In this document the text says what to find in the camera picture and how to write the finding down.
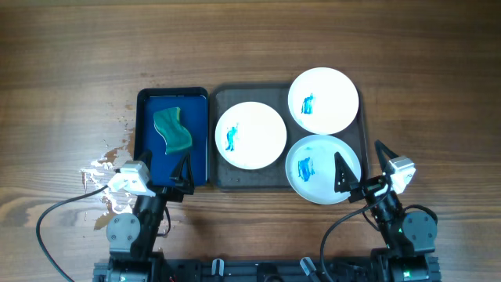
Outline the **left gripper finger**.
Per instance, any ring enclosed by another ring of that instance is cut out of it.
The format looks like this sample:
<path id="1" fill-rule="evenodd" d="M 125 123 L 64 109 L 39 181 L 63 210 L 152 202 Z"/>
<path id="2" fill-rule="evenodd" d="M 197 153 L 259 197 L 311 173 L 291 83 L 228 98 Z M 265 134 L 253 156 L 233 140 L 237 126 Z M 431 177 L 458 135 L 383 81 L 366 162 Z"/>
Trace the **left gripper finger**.
<path id="1" fill-rule="evenodd" d="M 141 161 L 146 165 L 147 168 L 151 168 L 151 162 L 153 158 L 153 153 L 151 150 L 144 150 L 138 157 L 135 157 L 136 161 Z"/>
<path id="2" fill-rule="evenodd" d="M 191 154 L 185 153 L 173 169 L 170 180 L 176 187 L 194 187 L 193 172 L 191 169 Z"/>

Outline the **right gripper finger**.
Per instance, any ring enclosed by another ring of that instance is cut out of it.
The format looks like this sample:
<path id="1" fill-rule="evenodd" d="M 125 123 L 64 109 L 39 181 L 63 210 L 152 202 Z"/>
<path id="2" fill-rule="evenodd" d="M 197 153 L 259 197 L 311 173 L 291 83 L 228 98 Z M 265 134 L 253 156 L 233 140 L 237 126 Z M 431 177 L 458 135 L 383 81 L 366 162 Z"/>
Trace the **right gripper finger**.
<path id="1" fill-rule="evenodd" d="M 359 181 L 339 152 L 334 154 L 335 183 L 337 193 L 351 192 L 359 188 Z"/>
<path id="2" fill-rule="evenodd" d="M 374 142 L 374 146 L 377 153 L 377 159 L 379 161 L 381 171 L 385 172 L 387 163 L 391 159 L 397 158 L 398 155 L 394 151 L 390 150 L 385 144 L 383 144 L 378 139 Z"/>

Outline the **white plate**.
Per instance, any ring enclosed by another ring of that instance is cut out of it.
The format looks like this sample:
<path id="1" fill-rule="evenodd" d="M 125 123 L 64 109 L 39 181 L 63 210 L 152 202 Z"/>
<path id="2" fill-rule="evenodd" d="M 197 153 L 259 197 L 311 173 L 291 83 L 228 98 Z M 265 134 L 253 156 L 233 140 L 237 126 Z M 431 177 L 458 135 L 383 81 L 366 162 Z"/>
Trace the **white plate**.
<path id="1" fill-rule="evenodd" d="M 214 141 L 218 152 L 231 165 L 255 170 L 279 158 L 287 143 L 287 129 L 270 106 L 243 102 L 230 107 L 218 119 Z"/>
<path id="2" fill-rule="evenodd" d="M 298 140 L 289 150 L 285 171 L 287 180 L 304 199 L 316 204 L 337 204 L 349 197 L 335 187 L 335 153 L 340 153 L 357 179 L 362 167 L 355 151 L 333 136 L 311 135 Z"/>
<path id="3" fill-rule="evenodd" d="M 346 129 L 359 111 L 359 94 L 342 72 L 316 67 L 297 76 L 290 86 L 288 107 L 305 130 L 331 135 Z"/>

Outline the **green yellow sponge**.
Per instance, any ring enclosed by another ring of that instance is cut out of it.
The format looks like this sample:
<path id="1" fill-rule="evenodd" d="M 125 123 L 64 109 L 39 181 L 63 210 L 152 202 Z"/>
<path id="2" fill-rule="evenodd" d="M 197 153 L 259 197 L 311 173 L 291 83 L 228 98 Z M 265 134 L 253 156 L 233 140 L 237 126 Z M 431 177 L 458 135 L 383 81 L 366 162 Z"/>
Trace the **green yellow sponge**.
<path id="1" fill-rule="evenodd" d="M 193 137 L 181 123 L 181 109 L 179 107 L 155 112 L 153 125 L 164 140 L 166 154 L 178 153 L 192 147 Z"/>

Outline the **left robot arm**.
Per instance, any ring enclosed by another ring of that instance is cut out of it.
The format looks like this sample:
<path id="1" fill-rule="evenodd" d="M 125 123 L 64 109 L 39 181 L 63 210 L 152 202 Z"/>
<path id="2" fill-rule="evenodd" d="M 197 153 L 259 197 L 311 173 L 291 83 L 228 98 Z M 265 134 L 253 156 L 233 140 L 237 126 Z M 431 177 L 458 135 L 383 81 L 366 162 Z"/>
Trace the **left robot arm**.
<path id="1" fill-rule="evenodd" d="M 110 259 L 106 267 L 94 272 L 95 281 L 171 281 L 173 271 L 164 255 L 153 250 L 159 232 L 169 220 L 168 202 L 181 203 L 195 190 L 191 157 L 184 154 L 173 169 L 173 186 L 153 183 L 150 167 L 153 153 L 143 152 L 137 160 L 127 161 L 109 181 L 112 189 L 123 189 L 137 196 L 131 213 L 114 216 L 106 228 Z"/>

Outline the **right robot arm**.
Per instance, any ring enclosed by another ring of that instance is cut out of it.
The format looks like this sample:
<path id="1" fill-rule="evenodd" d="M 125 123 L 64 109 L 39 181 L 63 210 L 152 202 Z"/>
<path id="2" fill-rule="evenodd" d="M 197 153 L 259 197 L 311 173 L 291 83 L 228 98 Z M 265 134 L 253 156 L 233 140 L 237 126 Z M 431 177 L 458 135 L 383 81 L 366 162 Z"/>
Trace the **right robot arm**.
<path id="1" fill-rule="evenodd" d="M 375 149 L 382 174 L 359 181 L 341 154 L 334 154 L 335 187 L 348 192 L 353 203 L 364 200 L 366 206 L 335 222 L 323 237 L 321 247 L 335 227 L 356 215 L 370 212 L 371 226 L 384 239 L 383 248 L 373 249 L 369 258 L 336 258 L 321 266 L 332 281 L 440 281 L 442 275 L 435 251 L 438 217 L 419 204 L 403 207 L 398 195 L 403 193 L 416 173 L 415 164 L 399 156 L 381 141 Z"/>

